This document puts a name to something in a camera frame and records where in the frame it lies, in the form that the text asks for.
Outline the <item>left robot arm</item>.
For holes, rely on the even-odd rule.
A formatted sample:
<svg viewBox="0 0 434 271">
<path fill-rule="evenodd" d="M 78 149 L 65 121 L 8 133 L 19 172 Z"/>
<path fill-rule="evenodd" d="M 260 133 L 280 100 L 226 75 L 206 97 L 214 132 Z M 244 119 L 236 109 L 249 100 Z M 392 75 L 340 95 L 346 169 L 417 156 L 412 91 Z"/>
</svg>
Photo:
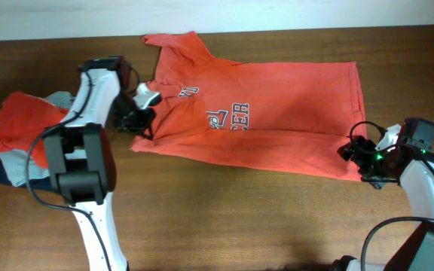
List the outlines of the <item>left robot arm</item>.
<svg viewBox="0 0 434 271">
<path fill-rule="evenodd" d="M 158 92 L 139 84 L 122 56 L 89 59 L 68 114 L 43 137 L 50 182 L 78 223 L 91 270 L 128 270 L 115 226 L 112 198 L 117 173 L 105 133 L 108 123 L 123 132 L 152 139 Z"/>
</svg>

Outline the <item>red printed t-shirt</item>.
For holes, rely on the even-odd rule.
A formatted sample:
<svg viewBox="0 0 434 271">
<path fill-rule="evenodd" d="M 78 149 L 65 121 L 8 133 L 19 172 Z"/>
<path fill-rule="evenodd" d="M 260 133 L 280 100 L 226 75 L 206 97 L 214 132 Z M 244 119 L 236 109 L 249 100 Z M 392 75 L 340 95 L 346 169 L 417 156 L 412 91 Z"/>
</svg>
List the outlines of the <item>red printed t-shirt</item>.
<svg viewBox="0 0 434 271">
<path fill-rule="evenodd" d="M 194 32 L 146 35 L 160 48 L 148 89 L 161 94 L 153 139 L 132 150 L 358 181 L 338 155 L 365 119 L 355 62 L 236 62 L 213 56 Z"/>
</svg>

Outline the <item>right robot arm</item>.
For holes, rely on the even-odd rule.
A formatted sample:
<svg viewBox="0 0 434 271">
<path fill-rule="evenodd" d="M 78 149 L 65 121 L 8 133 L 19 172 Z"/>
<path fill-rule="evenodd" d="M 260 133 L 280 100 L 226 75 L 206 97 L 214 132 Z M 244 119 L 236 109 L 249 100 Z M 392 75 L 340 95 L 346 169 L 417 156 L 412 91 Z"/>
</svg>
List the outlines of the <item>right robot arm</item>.
<svg viewBox="0 0 434 271">
<path fill-rule="evenodd" d="M 346 161 L 359 168 L 361 180 L 375 189 L 397 184 L 407 196 L 412 214 L 390 218 L 376 225 L 366 236 L 360 257 L 344 255 L 331 270 L 434 270 L 434 122 L 407 118 L 388 128 L 379 126 L 380 141 L 374 143 L 350 132 L 349 143 L 338 149 Z M 366 260 L 371 238 L 383 227 L 414 222 L 414 232 L 385 264 Z"/>
</svg>

